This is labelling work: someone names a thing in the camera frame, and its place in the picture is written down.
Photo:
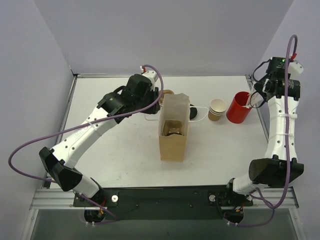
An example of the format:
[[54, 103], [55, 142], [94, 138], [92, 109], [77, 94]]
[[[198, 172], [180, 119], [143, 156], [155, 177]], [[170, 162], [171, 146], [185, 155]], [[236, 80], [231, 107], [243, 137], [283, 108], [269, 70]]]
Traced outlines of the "brown paper bag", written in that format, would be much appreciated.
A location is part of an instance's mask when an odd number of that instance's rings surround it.
[[[160, 106], [158, 121], [158, 142], [160, 159], [167, 162], [183, 162], [187, 148], [190, 123], [200, 122], [208, 115], [207, 107], [195, 106], [197, 116], [190, 120], [190, 98], [184, 93], [166, 94]], [[165, 120], [176, 120], [184, 123], [184, 135], [163, 136]]]

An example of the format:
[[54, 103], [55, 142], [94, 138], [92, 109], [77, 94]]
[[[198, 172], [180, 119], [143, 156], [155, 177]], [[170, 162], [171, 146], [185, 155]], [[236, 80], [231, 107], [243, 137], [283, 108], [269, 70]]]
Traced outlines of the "black coffee cup lid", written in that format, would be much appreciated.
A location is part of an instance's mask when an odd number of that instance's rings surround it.
[[168, 137], [168, 136], [172, 136], [172, 135], [183, 136], [183, 134], [180, 133], [180, 132], [168, 132], [168, 133], [166, 133], [164, 136], [165, 136], [165, 137]]

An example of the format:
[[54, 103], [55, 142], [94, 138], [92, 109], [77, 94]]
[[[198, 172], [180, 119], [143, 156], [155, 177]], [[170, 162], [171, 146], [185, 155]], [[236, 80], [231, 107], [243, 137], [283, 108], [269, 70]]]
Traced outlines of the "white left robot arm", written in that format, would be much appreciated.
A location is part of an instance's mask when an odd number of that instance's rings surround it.
[[102, 187], [76, 170], [76, 164], [104, 133], [126, 118], [126, 113], [142, 110], [153, 115], [160, 110], [157, 100], [159, 89], [156, 87], [158, 78], [153, 70], [132, 75], [125, 86], [103, 96], [84, 121], [85, 127], [52, 148], [40, 150], [39, 156], [45, 170], [63, 191], [73, 190], [84, 195], [92, 206], [103, 201], [105, 194]]

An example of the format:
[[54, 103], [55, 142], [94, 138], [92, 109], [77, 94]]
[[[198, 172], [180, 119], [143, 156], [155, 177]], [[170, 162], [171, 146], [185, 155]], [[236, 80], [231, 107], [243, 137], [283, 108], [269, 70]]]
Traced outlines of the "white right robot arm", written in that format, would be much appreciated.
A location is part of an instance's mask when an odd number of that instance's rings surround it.
[[295, 150], [295, 120], [301, 97], [297, 77], [304, 68], [290, 59], [286, 70], [284, 57], [272, 57], [267, 63], [265, 76], [252, 88], [268, 105], [268, 145], [263, 158], [251, 161], [248, 173], [229, 182], [239, 195], [249, 195], [256, 188], [285, 188], [304, 172]]

